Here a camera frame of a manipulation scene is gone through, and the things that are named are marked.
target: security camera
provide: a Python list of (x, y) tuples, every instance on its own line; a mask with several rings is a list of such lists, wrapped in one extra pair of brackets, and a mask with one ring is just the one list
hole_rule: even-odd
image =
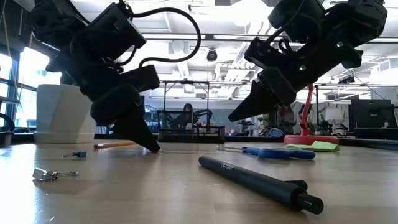
[(209, 52), (207, 53), (207, 61), (214, 62), (215, 60), (217, 60), (216, 50), (210, 49)]

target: red lamp base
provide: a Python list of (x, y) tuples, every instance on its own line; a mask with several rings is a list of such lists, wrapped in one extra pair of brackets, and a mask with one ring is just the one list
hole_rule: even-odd
[(336, 136), (285, 136), (285, 144), (303, 144), (312, 145), (315, 141), (330, 142), (333, 144), (339, 144), (339, 140)]

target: red desk lamp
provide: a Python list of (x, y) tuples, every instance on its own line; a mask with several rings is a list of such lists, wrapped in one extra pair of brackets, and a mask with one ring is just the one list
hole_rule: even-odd
[(305, 102), (305, 107), (303, 111), (303, 115), (300, 115), (300, 126), (301, 126), (301, 135), (299, 136), (285, 136), (284, 143), (285, 144), (304, 144), (304, 145), (312, 145), (315, 141), (323, 141), (330, 142), (333, 144), (339, 144), (339, 140), (336, 136), (311, 136), (310, 131), (308, 130), (308, 109), (311, 105), (312, 100), (312, 92), (313, 85), (308, 86), (308, 96), (307, 101)]

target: black marker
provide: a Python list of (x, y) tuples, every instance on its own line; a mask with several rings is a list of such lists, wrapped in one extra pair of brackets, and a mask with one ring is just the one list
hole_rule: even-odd
[(201, 156), (199, 163), (229, 180), (242, 184), (294, 210), (304, 209), (316, 215), (323, 211), (322, 200), (307, 194), (307, 191), (298, 185), (286, 183), (207, 156)]

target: green sticky note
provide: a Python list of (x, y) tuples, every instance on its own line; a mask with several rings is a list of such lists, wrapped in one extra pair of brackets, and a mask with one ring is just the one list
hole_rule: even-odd
[(314, 152), (338, 152), (340, 149), (337, 144), (330, 142), (315, 141), (311, 146), (299, 145), (299, 144), (288, 144), (289, 149), (304, 149)]

